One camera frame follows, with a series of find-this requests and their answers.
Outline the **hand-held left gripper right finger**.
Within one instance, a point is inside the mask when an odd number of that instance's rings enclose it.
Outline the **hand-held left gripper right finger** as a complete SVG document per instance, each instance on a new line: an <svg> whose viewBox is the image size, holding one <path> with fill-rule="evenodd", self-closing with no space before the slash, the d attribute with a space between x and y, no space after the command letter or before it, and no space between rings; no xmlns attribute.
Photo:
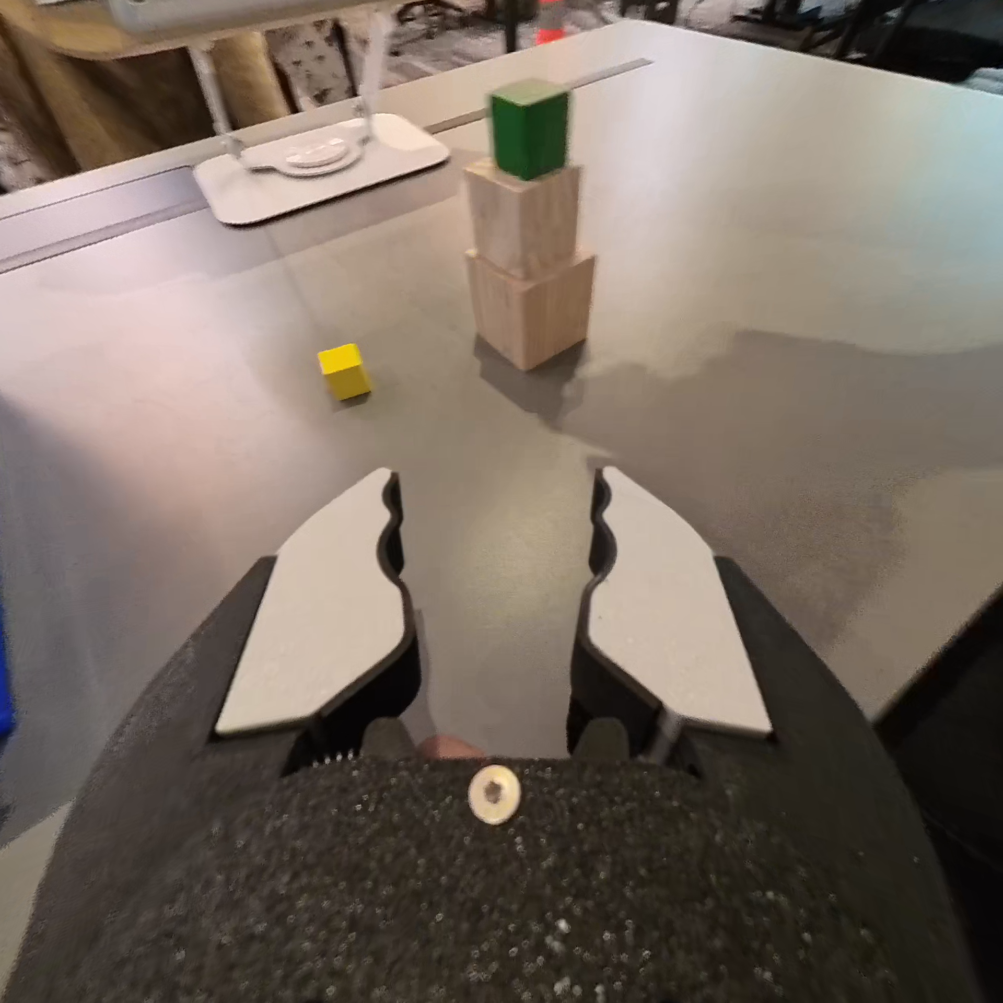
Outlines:
<svg viewBox="0 0 1003 1003"><path fill-rule="evenodd" d="M717 555L622 470L595 474L593 535L570 659L568 750L615 719L628 753L666 751L687 728L773 733Z"/></svg>

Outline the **green wooden cube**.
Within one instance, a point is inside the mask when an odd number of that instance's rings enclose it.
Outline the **green wooden cube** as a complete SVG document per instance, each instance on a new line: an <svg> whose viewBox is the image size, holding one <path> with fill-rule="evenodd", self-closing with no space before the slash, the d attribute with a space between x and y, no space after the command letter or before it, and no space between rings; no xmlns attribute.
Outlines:
<svg viewBox="0 0 1003 1003"><path fill-rule="evenodd" d="M488 99L495 163L533 182L567 165L570 89L524 79L495 89Z"/></svg>

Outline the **small yellow wooden cube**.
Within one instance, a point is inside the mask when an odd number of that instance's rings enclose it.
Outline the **small yellow wooden cube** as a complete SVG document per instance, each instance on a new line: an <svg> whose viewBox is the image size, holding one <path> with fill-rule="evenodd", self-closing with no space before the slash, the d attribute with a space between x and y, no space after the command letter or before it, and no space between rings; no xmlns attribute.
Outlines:
<svg viewBox="0 0 1003 1003"><path fill-rule="evenodd" d="M317 354L317 361L329 392L339 402L371 393L370 377L356 343L323 350Z"/></svg>

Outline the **medium plain wooden cube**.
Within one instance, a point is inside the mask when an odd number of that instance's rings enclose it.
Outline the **medium plain wooden cube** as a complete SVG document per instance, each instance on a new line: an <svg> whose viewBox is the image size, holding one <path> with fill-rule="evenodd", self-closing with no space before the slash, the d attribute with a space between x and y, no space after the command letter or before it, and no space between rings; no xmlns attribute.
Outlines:
<svg viewBox="0 0 1003 1003"><path fill-rule="evenodd" d="M490 158L464 169L474 249L521 280L544 278L578 251L582 169L569 165L525 181Z"/></svg>

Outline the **white document stand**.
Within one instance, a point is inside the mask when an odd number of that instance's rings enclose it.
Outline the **white document stand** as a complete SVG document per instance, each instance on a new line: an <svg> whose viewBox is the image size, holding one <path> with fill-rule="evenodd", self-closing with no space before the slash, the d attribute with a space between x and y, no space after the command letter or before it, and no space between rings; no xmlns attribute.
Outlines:
<svg viewBox="0 0 1003 1003"><path fill-rule="evenodd" d="M336 10L339 2L111 1L119 28L144 42L185 39L223 153L194 168L194 181L222 224L246 227L277 219L437 168L448 149L397 114L375 109L387 51L389 23L371 21L360 96L353 117L306 132L248 145L232 125L211 56L225 30L267 27L299 16Z"/></svg>

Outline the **large plain wooden cube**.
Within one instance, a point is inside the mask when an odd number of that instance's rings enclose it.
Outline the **large plain wooden cube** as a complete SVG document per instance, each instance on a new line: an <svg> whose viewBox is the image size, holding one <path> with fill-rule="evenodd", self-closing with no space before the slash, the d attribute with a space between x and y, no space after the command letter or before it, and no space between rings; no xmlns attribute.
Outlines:
<svg viewBox="0 0 1003 1003"><path fill-rule="evenodd" d="M588 336L597 256L520 279L476 250L465 252L475 332L516 369L530 371Z"/></svg>

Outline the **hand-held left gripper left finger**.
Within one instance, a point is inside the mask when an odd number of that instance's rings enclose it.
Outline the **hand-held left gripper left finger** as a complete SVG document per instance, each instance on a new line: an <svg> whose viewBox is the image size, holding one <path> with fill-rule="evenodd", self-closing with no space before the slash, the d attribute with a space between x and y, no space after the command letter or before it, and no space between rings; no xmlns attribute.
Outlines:
<svg viewBox="0 0 1003 1003"><path fill-rule="evenodd" d="M421 661L402 523L399 475L377 469L279 547L216 738L290 732L296 755L348 756L408 709Z"/></svg>

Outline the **white black-patterned cloth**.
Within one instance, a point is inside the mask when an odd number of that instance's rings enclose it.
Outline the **white black-patterned cloth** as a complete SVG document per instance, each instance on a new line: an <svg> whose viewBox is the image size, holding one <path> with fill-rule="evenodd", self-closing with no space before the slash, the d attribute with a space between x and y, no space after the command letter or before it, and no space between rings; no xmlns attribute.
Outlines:
<svg viewBox="0 0 1003 1003"><path fill-rule="evenodd" d="M265 32L265 40L296 110L358 97L357 57L341 20L271 29Z"/></svg>

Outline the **instruction sign on stand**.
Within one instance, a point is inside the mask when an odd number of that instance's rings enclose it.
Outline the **instruction sign on stand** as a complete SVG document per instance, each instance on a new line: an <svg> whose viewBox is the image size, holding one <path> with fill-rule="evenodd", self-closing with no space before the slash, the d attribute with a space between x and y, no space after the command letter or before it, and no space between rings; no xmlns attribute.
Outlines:
<svg viewBox="0 0 1003 1003"><path fill-rule="evenodd" d="M48 48L2 11L2 189L18 191L214 133L184 49L101 61Z"/></svg>

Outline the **blue plastic bin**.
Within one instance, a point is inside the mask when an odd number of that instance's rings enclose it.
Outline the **blue plastic bin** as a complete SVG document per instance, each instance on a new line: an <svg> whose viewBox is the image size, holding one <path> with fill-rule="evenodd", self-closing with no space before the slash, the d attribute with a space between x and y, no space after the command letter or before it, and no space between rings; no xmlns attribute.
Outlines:
<svg viewBox="0 0 1003 1003"><path fill-rule="evenodd" d="M0 701L1 701L1 741L3 742L12 732L16 711L13 691L11 688L10 670L7 653L7 632L5 627L5 617L3 606L1 606L1 635L0 635Z"/></svg>

